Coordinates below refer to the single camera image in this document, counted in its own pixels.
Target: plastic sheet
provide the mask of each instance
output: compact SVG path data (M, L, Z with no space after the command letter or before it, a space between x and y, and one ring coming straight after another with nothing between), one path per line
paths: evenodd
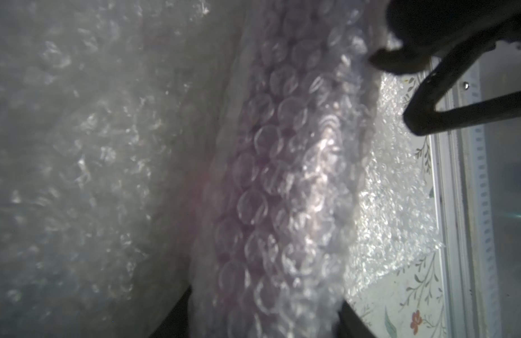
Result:
M144 337L187 287L239 1L0 2L0 337Z

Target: wrapped object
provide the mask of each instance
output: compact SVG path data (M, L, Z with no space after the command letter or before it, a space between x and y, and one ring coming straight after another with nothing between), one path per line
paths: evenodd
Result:
M199 211L193 337L332 335L373 137L381 8L253 4Z
M0 337L145 337L187 288L235 0L0 2Z

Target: black metal tool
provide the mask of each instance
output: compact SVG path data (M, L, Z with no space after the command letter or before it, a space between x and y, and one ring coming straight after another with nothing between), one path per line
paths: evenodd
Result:
M521 0L392 0L387 22L403 41L399 50L371 56L378 69L394 74L425 70L433 55L441 63L426 77L404 112L416 135L521 116L521 91L447 112L435 105L496 41L521 42Z

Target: clear bubble wrap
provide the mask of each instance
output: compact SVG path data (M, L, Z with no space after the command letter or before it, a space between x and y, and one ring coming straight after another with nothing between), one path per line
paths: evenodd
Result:
M180 299L243 18L0 1L0 337L147 337Z
M367 55L384 41L383 8L253 4L198 211L193 337L332 335L374 135L380 74Z

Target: red flower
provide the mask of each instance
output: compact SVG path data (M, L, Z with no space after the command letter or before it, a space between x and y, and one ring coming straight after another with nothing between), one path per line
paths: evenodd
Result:
M414 330L414 335L418 333L418 326L420 324L422 324L422 317L420 317L420 310L416 310L416 312L412 314L411 322L411 329Z

